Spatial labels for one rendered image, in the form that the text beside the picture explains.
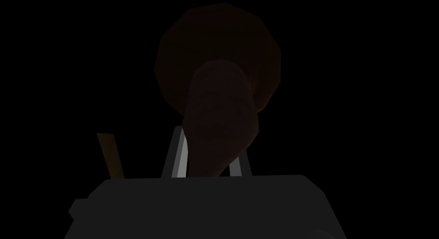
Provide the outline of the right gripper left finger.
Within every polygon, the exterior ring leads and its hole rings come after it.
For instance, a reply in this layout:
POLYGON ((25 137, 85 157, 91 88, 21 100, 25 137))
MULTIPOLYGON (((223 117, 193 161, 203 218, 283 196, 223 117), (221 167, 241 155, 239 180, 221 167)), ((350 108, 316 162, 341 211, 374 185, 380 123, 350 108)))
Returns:
POLYGON ((161 178, 185 178, 187 164, 187 140, 182 126, 177 126, 172 134, 161 178))

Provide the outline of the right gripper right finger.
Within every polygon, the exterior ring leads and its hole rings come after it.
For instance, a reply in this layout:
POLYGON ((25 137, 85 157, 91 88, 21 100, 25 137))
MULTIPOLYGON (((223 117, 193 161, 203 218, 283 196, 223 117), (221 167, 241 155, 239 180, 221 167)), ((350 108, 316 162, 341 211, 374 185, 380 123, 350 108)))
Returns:
POLYGON ((242 154, 229 165, 229 171, 230 176, 252 176, 247 151, 243 151, 242 154))

